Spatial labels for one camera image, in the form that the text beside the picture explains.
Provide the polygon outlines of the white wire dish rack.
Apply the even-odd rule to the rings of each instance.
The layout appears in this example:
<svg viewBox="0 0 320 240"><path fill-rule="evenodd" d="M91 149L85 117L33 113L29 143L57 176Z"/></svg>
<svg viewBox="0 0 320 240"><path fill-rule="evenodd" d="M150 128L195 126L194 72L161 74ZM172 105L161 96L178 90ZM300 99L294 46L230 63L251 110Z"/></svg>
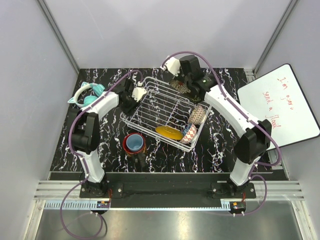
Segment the white wire dish rack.
<svg viewBox="0 0 320 240"><path fill-rule="evenodd" d="M170 139L156 132L157 127L166 126L183 131L188 125L188 119L195 109L196 104L182 96L173 89L169 83L147 76L142 82L146 95L140 101L140 105L131 116L120 114L124 123L148 137L155 138L185 152L195 148L204 122L196 126L197 133L190 143L182 143L179 140Z"/></svg>

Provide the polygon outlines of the blue patterned bowl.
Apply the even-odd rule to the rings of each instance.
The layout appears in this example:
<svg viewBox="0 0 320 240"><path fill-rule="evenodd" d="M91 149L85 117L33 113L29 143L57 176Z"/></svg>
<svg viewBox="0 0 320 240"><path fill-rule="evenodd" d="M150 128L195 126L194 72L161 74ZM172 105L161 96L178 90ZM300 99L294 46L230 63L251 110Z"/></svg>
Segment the blue patterned bowl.
<svg viewBox="0 0 320 240"><path fill-rule="evenodd" d="M197 128L193 123L189 123L182 132L183 137L179 141L181 144L189 144L197 135Z"/></svg>

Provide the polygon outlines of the yellow brown-rimmed bowl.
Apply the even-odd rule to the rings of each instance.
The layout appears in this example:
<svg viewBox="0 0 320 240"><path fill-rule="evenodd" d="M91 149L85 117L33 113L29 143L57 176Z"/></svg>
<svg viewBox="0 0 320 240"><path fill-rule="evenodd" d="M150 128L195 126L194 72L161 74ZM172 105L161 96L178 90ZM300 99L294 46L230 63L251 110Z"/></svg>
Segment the yellow brown-rimmed bowl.
<svg viewBox="0 0 320 240"><path fill-rule="evenodd" d="M180 141L184 137L183 133L180 130L172 128L170 126L158 126L155 128L155 131L163 137L176 141Z"/></svg>

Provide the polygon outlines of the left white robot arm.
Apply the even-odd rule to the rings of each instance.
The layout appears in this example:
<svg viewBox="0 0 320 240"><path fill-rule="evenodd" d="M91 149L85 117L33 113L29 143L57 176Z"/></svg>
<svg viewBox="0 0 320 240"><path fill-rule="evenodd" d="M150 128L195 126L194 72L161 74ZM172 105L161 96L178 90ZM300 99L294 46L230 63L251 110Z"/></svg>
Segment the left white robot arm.
<svg viewBox="0 0 320 240"><path fill-rule="evenodd" d="M146 94L142 82L134 84L127 78L124 85L112 86L111 90L102 84L83 82L68 101L78 106L69 112L69 148L79 157L85 179L92 183L90 192L97 198L108 193L107 184L102 182L105 171L98 155L100 120L117 107L125 115L131 115Z"/></svg>

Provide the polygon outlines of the red patterned white bowl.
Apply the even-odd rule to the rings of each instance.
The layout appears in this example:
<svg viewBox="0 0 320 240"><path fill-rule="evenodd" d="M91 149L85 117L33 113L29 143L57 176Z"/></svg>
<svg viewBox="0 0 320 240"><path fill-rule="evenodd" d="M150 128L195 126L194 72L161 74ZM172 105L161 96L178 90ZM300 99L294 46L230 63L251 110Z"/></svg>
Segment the red patterned white bowl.
<svg viewBox="0 0 320 240"><path fill-rule="evenodd" d="M198 104L195 106L194 110L192 111L188 123L194 125L201 125L205 120L206 112L204 108Z"/></svg>

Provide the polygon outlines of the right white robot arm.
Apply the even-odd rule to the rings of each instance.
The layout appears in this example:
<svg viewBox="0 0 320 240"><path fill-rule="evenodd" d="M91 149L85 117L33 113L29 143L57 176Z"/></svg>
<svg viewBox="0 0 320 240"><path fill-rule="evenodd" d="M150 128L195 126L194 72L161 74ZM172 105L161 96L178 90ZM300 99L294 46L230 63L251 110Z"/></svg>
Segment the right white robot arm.
<svg viewBox="0 0 320 240"><path fill-rule="evenodd" d="M233 148L236 162L229 176L231 183L227 185L228 195L239 198L245 192L244 184L249 181L254 164L270 147L272 125L267 119L259 120L246 111L227 92L214 71L205 75L195 55L184 56L179 63L178 76L189 89L190 97L211 105L239 137Z"/></svg>

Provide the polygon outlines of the black floral square plate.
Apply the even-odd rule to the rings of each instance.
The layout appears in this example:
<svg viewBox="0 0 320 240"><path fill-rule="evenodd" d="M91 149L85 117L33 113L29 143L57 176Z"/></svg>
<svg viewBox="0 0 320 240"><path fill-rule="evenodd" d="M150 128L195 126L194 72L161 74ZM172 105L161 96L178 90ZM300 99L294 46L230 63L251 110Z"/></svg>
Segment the black floral square plate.
<svg viewBox="0 0 320 240"><path fill-rule="evenodd" d="M201 98L197 95L192 95L192 92L190 89L188 89L187 85L176 80L172 79L169 82L169 85L175 89L177 92L179 92L181 95L183 95L185 98L187 98L190 102L194 104L198 104L202 102Z"/></svg>

